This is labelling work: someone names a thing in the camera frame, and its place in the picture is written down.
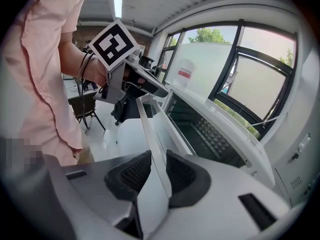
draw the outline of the hand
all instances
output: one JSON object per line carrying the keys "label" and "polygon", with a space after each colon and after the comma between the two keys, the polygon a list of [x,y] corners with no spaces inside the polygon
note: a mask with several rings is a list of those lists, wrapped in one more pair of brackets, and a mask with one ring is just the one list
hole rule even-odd
{"label": "hand", "polygon": [[[101,61],[93,56],[89,62],[90,67],[85,70],[84,78],[90,81],[95,82],[98,86],[104,86],[107,81],[107,71],[106,67],[101,63]],[[123,73],[123,79],[128,78],[131,69],[126,68]],[[143,77],[140,77],[138,84],[143,84],[146,80]]]}

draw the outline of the pink shirt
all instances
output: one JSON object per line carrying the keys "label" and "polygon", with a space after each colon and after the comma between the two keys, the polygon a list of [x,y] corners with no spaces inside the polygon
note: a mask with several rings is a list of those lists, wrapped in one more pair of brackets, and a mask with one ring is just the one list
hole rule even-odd
{"label": "pink shirt", "polygon": [[7,93],[11,108],[1,134],[38,146],[62,165],[75,164],[73,153],[83,147],[61,76],[58,44],[61,33],[77,30],[83,1],[30,0],[2,46],[5,77],[12,82],[8,88],[15,89]]}

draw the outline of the brick wall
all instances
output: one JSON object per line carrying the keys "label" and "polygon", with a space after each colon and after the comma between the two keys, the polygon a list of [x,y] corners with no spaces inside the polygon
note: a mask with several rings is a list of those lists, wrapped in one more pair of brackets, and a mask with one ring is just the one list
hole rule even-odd
{"label": "brick wall", "polygon": [[[105,26],[77,26],[73,32],[73,42],[77,42],[77,47],[82,49],[87,40],[92,40],[98,35]],[[147,56],[151,45],[152,38],[144,34],[129,31],[139,45],[145,46],[143,55]]]}

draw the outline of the fluorescent light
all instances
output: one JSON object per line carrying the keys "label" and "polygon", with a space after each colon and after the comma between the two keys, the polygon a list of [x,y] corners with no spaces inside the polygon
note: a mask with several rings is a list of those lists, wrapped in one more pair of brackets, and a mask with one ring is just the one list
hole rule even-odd
{"label": "fluorescent light", "polygon": [[117,18],[122,16],[122,0],[114,0],[114,13]]}

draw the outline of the vent grille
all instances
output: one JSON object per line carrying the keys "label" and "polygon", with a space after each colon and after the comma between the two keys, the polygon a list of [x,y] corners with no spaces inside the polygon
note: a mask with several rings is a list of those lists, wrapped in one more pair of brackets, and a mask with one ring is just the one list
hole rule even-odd
{"label": "vent grille", "polygon": [[290,182],[292,189],[294,190],[302,183],[300,176],[296,177],[293,181]]}

